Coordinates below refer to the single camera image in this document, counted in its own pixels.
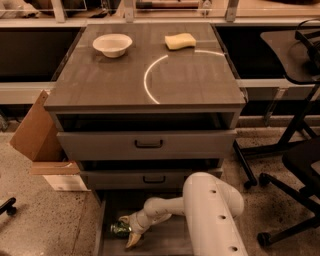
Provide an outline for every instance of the gray drawer front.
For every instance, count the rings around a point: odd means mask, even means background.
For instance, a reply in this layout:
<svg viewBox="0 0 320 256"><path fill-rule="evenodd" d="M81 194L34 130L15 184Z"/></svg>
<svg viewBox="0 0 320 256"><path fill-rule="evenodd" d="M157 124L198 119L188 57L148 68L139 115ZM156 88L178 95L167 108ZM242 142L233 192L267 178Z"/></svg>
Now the gray drawer front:
<svg viewBox="0 0 320 256"><path fill-rule="evenodd" d="M235 130L188 132L86 132L58 134L71 160L224 158Z"/></svg>
<svg viewBox="0 0 320 256"><path fill-rule="evenodd" d="M185 179L192 171L157 172L81 172L88 189L182 189ZM221 168L213 168L208 173L220 177Z"/></svg>

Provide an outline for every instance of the curved light line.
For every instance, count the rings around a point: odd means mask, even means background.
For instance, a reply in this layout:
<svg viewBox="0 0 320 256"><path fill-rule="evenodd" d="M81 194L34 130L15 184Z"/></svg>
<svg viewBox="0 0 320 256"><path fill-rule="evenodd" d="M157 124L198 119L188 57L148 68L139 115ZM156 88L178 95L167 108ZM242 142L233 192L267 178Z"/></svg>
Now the curved light line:
<svg viewBox="0 0 320 256"><path fill-rule="evenodd" d="M221 52L214 52L214 51L207 51L207 50L195 50L194 52L200 52L200 53L209 53L209 54L212 54L212 55L217 55L217 56L224 56L223 53ZM168 55L164 55L162 57L160 57L159 59L155 60L149 67L148 69L146 70L146 72L144 73L144 78L143 78L143 84L144 84L144 89L145 91L147 92L149 98L156 104L160 104L159 101L157 101L153 96L152 94L149 92L149 89L148 89L148 86L147 86L147 77L148 77L148 74L150 72L150 70L160 61L162 61L163 59L165 58L168 58Z"/></svg>
<svg viewBox="0 0 320 256"><path fill-rule="evenodd" d="M146 92L147 92L148 96L150 97L150 99L152 99L153 102L156 103L156 104L160 104L160 102L157 101L157 100L152 96L152 94L149 92L148 86L147 86L147 76L148 76L150 70L153 68L153 66L156 65L158 62L162 61L162 60L165 59L165 58L168 58L168 55L164 55L164 56L160 57L159 59L155 60L155 61L149 66L149 68L146 70L146 72L144 73L144 78L143 78L144 89L146 90Z"/></svg>

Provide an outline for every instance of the drawer handle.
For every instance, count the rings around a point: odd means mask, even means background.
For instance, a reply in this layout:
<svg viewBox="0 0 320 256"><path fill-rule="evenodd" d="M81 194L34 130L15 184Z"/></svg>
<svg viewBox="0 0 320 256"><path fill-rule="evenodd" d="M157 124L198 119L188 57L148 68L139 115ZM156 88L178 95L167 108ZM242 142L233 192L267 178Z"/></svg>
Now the drawer handle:
<svg viewBox="0 0 320 256"><path fill-rule="evenodd" d="M162 180L148 180L146 176L143 176L142 179L144 183L149 183L149 184L161 184L166 182L166 176L163 176Z"/></svg>
<svg viewBox="0 0 320 256"><path fill-rule="evenodd" d="M156 143L142 143L138 140L134 141L136 148L161 148L163 146L163 140Z"/></svg>

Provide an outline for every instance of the chair wheel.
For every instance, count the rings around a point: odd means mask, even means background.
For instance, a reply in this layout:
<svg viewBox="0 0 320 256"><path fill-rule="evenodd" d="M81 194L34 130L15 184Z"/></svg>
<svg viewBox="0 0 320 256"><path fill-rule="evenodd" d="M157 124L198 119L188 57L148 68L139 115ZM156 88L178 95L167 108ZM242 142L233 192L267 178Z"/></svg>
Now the chair wheel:
<svg viewBox="0 0 320 256"><path fill-rule="evenodd" d="M243 184L243 186L244 186L245 189L250 189L252 187L252 184L251 184L250 180L248 180L247 182L245 182Z"/></svg>
<svg viewBox="0 0 320 256"><path fill-rule="evenodd" d="M258 242L262 247L269 246L271 235L269 233L259 233L257 236Z"/></svg>
<svg viewBox="0 0 320 256"><path fill-rule="evenodd" d="M267 174L261 173L260 176L259 176L259 184L260 184L260 186L266 186L269 183L270 183L270 180L269 180Z"/></svg>
<svg viewBox="0 0 320 256"><path fill-rule="evenodd" d="M10 207L9 209L7 209L7 215L8 216L13 216L15 215L17 212L17 208L16 207Z"/></svg>

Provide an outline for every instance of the cardboard box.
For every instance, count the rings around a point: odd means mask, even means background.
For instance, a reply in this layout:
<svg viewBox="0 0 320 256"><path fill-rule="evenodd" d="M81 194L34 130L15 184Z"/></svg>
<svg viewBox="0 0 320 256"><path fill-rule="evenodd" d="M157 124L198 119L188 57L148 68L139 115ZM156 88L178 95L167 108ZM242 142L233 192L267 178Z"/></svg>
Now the cardboard box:
<svg viewBox="0 0 320 256"><path fill-rule="evenodd" d="M63 162L65 154L56 137L51 116L43 104L48 94L42 91L13 135L10 144L32 161L31 175L43 175L53 189L87 191L75 162Z"/></svg>

